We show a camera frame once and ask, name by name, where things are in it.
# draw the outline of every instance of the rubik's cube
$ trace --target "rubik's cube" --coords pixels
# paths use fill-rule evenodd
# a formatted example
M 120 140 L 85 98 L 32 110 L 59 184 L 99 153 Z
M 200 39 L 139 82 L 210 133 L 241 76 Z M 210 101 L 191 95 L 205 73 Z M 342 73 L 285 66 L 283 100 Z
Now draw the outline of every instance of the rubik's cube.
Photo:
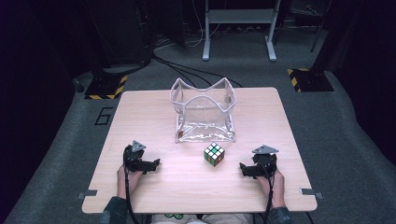
M 210 144 L 210 146 L 204 150 L 205 160 L 212 164 L 212 166 L 219 164 L 219 162 L 224 159 L 224 154 L 224 149 L 216 143 Z

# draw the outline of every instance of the clear plastic bag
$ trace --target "clear plastic bag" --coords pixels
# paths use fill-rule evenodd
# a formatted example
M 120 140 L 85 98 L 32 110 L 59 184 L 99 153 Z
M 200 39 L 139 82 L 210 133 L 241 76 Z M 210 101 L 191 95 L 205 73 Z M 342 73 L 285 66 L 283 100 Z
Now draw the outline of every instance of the clear plastic bag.
M 196 89 L 178 78 L 170 101 L 177 112 L 175 142 L 235 142 L 233 86 L 227 78 L 207 89 Z

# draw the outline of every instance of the hand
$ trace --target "hand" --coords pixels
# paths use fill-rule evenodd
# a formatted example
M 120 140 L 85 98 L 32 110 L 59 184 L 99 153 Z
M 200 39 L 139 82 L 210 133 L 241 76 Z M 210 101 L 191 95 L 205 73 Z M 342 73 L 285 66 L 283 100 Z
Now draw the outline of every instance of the hand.
M 142 171 L 129 172 L 129 193 L 131 194 L 134 189 L 136 189 L 137 182 L 139 182 L 140 176 L 143 174 Z M 126 189 L 125 189 L 125 172 L 123 165 L 117 171 L 117 197 L 126 199 Z
M 268 183 L 268 179 L 266 179 L 264 176 L 257 176 L 257 179 L 260 182 L 260 185 L 262 186 L 262 191 L 264 191 L 265 196 L 267 196 L 270 193 L 270 184 Z M 273 183 L 274 180 L 274 185 L 273 185 L 273 200 L 272 200 L 272 205 L 271 208 L 277 208 L 277 207 L 286 207 L 285 205 L 285 176 L 283 176 L 279 170 L 276 169 L 274 175 L 271 177 L 271 183 Z

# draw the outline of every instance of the wooden table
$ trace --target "wooden table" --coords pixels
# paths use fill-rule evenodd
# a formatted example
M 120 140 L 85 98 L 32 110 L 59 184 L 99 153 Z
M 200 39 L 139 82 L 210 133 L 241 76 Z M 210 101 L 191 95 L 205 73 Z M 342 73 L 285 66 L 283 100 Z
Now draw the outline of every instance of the wooden table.
M 176 111 L 170 91 L 126 91 L 120 99 L 102 154 L 90 184 L 96 196 L 86 196 L 85 213 L 102 213 L 116 195 L 116 171 L 122 153 L 133 140 L 145 145 L 144 161 L 161 159 L 156 172 L 143 175 L 132 195 L 136 213 L 214 214 L 265 211 L 267 200 L 260 184 L 243 176 L 239 162 L 253 165 L 253 149 L 267 145 L 279 150 L 277 165 L 286 178 L 285 201 L 290 211 L 313 211 L 314 196 L 290 129 L 283 105 L 274 88 L 234 89 L 233 124 L 236 142 L 217 142 L 224 160 L 213 167 L 204 159 L 211 143 L 175 143 Z

